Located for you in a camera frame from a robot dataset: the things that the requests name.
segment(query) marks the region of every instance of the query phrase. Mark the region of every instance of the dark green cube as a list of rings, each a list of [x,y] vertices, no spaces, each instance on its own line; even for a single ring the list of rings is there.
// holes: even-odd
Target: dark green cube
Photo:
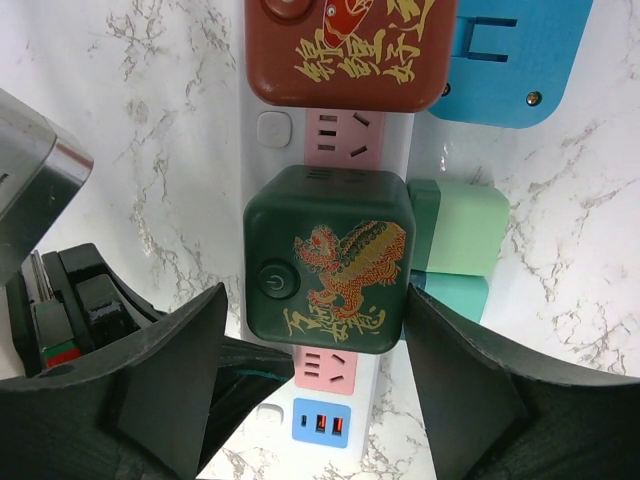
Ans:
[[[414,238],[397,175],[285,169],[244,212],[249,328],[272,342],[388,351],[400,338]]]

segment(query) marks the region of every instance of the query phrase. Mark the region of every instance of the round button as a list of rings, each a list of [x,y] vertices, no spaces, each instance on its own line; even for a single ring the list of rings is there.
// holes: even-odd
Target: round button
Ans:
[[[263,0],[271,13],[283,20],[300,18],[309,9],[312,0]]]
[[[271,298],[289,298],[300,288],[300,277],[295,268],[286,262],[271,260],[258,274],[260,290]]]

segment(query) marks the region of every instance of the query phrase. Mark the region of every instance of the power button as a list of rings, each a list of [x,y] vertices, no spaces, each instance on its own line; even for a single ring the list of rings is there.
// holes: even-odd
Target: power button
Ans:
[[[260,290],[271,298],[289,298],[300,288],[298,272],[287,262],[270,260],[258,274]]]

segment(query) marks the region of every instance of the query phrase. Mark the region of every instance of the brown box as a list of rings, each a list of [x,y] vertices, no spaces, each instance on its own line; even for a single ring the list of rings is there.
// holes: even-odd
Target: brown box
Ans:
[[[247,77],[265,102],[417,112],[442,94],[457,0],[245,0]]]

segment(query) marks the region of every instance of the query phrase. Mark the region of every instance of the pink power outlet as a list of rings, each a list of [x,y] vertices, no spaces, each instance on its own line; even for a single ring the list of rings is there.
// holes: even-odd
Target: pink power outlet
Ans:
[[[305,165],[378,170],[384,112],[307,109]]]
[[[358,354],[326,348],[296,349],[295,382],[300,388],[353,395]]]

